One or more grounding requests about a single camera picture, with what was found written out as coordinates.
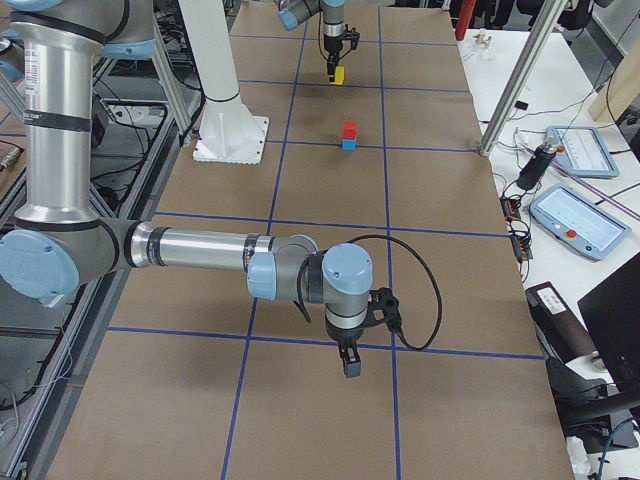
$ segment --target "metal base plate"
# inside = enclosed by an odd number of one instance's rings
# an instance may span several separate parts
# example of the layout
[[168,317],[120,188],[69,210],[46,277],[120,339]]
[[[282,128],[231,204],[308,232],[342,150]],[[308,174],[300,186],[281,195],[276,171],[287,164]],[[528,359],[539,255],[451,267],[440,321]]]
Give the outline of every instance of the metal base plate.
[[217,148],[219,145],[215,139],[202,138],[196,144],[193,159],[198,162],[259,164],[262,160],[262,152],[267,138],[267,130],[269,129],[269,118],[254,116],[253,119],[262,131],[260,137],[250,138],[242,145],[230,148],[227,155],[221,155],[216,152],[216,150],[219,150]]

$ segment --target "blue cube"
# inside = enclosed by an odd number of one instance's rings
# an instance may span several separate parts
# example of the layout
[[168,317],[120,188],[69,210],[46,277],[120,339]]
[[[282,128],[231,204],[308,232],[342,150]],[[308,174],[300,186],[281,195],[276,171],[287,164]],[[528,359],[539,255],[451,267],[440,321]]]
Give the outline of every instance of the blue cube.
[[343,150],[355,150],[356,149],[356,141],[355,140],[342,140],[342,149]]

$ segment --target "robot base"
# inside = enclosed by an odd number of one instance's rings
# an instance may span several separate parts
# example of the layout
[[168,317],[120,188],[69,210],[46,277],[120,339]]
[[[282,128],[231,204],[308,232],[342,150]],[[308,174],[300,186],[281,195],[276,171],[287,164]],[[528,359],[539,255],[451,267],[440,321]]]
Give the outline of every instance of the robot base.
[[258,164],[262,160],[269,128],[268,117],[252,116],[240,104],[240,112],[227,115],[205,110],[200,140],[193,152],[198,162]]

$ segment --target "computer monitor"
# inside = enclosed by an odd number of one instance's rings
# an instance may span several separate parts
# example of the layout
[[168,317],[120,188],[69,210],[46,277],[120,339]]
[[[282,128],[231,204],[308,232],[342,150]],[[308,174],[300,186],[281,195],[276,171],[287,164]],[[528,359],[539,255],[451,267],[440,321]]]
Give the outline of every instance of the computer monitor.
[[622,395],[617,403],[609,402],[611,407],[626,407],[640,418],[640,253],[578,301],[578,307]]

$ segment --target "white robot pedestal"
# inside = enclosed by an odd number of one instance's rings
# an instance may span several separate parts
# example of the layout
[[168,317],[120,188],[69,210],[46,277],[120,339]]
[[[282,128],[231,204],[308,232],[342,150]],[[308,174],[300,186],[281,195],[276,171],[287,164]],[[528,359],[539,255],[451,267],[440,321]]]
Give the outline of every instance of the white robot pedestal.
[[193,158],[260,163],[269,119],[252,116],[242,103],[222,2],[180,0],[180,8],[207,97]]

